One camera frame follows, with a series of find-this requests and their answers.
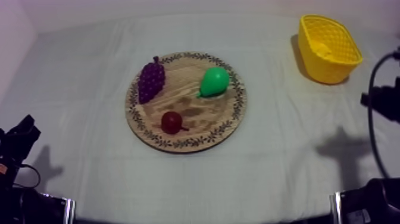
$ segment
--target white table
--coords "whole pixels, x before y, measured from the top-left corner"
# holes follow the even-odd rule
[[[329,212],[328,195],[379,177],[367,110],[359,104],[378,58],[399,39],[344,21],[364,62],[343,85],[299,71],[298,18],[247,14],[114,20],[40,35],[0,106],[8,130],[32,114],[42,131],[26,163],[40,191],[77,200],[79,217],[117,223],[271,223]],[[155,55],[204,51],[241,75],[245,117],[222,144],[198,154],[153,150],[129,129],[127,88]],[[396,63],[378,84],[393,84]],[[400,126],[376,115],[377,138],[400,175]],[[22,172],[20,182],[34,177]]]

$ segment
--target round wooden tray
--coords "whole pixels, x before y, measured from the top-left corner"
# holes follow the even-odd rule
[[[138,80],[130,85],[125,102],[126,119],[132,131],[146,144],[167,153],[195,153],[225,140],[238,127],[246,110],[245,86],[232,67],[217,57],[200,52],[179,52],[160,58],[165,68],[165,85],[147,104],[138,103]],[[197,98],[201,80],[210,67],[225,68],[228,90],[212,98]],[[161,130],[161,117],[176,111],[183,127],[175,135]]]

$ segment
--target grape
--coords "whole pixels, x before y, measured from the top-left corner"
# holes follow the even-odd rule
[[[158,63],[158,57],[153,58],[153,63],[144,66],[139,76],[139,103],[145,104],[152,100],[165,85],[164,66]]]

